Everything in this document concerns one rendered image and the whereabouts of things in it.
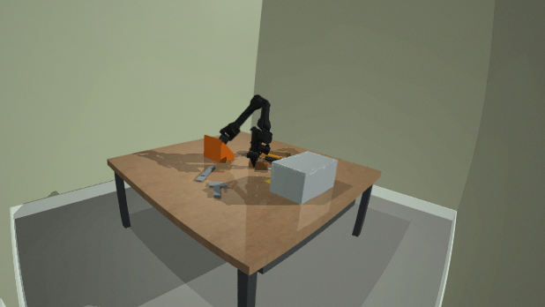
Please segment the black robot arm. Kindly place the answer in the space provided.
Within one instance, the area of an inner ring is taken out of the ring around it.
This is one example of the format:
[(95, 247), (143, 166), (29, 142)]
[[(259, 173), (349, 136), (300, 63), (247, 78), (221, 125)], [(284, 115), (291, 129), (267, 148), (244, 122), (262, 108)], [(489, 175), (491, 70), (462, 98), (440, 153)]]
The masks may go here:
[[(229, 124), (228, 126), (224, 127), (222, 130), (220, 130), (220, 137), (225, 144), (227, 144), (228, 141), (232, 141), (240, 132), (240, 128), (243, 125), (243, 123), (249, 118), (249, 116), (257, 109), (261, 108), (261, 117), (258, 119), (257, 126), (261, 129), (256, 128), (256, 126), (252, 126), (250, 130), (251, 133), (251, 139), (255, 141), (260, 141), (265, 143), (266, 145), (259, 145), (258, 146), (258, 153), (263, 153), (268, 155), (271, 148), (270, 144), (272, 142), (272, 133), (270, 132), (271, 129), (271, 123), (269, 120), (269, 112), (270, 112), (270, 102), (268, 100), (265, 100), (262, 98), (259, 94), (256, 94), (252, 100), (250, 101), (250, 105), (248, 108), (246, 108), (243, 113), (235, 120), (235, 122)], [(227, 133), (227, 134), (226, 134)]]

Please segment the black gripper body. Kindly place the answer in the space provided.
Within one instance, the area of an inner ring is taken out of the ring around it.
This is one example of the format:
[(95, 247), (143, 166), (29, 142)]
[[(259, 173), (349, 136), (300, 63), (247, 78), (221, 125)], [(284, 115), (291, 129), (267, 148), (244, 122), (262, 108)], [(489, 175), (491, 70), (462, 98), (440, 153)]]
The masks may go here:
[(262, 144), (260, 141), (251, 140), (251, 147), (250, 151), (248, 152), (246, 158), (250, 159), (258, 159), (259, 153), (258, 153), (258, 146)]

